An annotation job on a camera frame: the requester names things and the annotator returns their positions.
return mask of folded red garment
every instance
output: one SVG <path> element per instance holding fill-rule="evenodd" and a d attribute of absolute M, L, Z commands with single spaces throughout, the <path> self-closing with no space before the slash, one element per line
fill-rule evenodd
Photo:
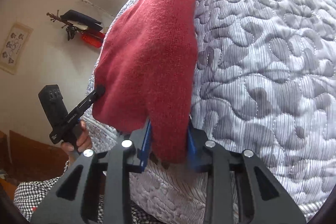
<path fill-rule="evenodd" d="M 157 157 L 180 162 L 186 153 L 197 42 L 195 0 L 138 0 L 107 35 L 95 85 L 106 88 L 93 116 L 131 132 L 149 116 Z"/>

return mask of triangular cutout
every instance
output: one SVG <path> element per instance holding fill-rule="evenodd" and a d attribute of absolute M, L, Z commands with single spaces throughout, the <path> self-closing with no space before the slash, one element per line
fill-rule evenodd
<path fill-rule="evenodd" d="M 72 173 L 67 177 L 65 182 L 61 185 L 61 187 L 57 190 L 56 196 L 58 198 L 64 198 L 67 200 L 74 200 L 76 197 L 77 187 L 79 180 L 81 178 L 83 166 L 78 165 Z"/>
<path fill-rule="evenodd" d="M 270 199 L 279 197 L 278 191 L 271 184 L 265 174 L 260 170 L 260 168 L 254 167 L 254 172 L 258 181 L 261 198 L 264 201 L 268 201 Z"/>

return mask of bed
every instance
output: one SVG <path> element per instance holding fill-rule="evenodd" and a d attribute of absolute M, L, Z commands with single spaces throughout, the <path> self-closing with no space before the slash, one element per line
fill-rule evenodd
<path fill-rule="evenodd" d="M 194 25 L 194 127 L 228 150 L 253 150 L 311 219 L 336 183 L 336 0 L 196 0 Z M 92 109 L 84 119 L 96 151 L 115 144 Z M 149 161 L 130 174 L 131 197 L 165 223 L 201 224 L 206 182 Z M 236 202 L 233 211 L 238 222 Z"/>

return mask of silver screw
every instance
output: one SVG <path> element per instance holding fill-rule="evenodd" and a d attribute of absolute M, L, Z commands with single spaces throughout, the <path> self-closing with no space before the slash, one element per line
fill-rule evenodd
<path fill-rule="evenodd" d="M 253 153 L 252 150 L 247 149 L 247 150 L 244 151 L 244 156 L 245 157 L 251 158 L 253 155 L 254 155 L 254 153 Z"/>
<path fill-rule="evenodd" d="M 125 140 L 121 143 L 121 145 L 125 148 L 130 147 L 132 145 L 132 141 L 131 140 Z"/>
<path fill-rule="evenodd" d="M 213 147 L 215 147 L 215 145 L 216 145 L 216 143 L 214 141 L 206 141 L 205 142 L 206 147 L 213 148 Z"/>
<path fill-rule="evenodd" d="M 93 155 L 93 151 L 91 149 L 86 149 L 84 152 L 83 152 L 83 155 L 90 158 L 92 155 Z"/>

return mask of black and white checkered fabric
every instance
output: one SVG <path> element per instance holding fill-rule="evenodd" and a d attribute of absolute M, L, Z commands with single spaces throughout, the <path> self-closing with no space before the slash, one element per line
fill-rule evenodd
<path fill-rule="evenodd" d="M 65 165 L 64 172 L 68 168 L 68 162 Z M 22 215 L 30 221 L 34 208 L 37 208 L 50 189 L 58 181 L 59 177 L 45 180 L 22 182 L 16 189 L 14 195 L 14 205 L 20 210 Z M 98 223 L 103 221 L 104 196 L 99 198 Z M 133 224 L 162 224 L 155 217 L 147 214 L 134 202 L 131 203 L 131 213 Z"/>

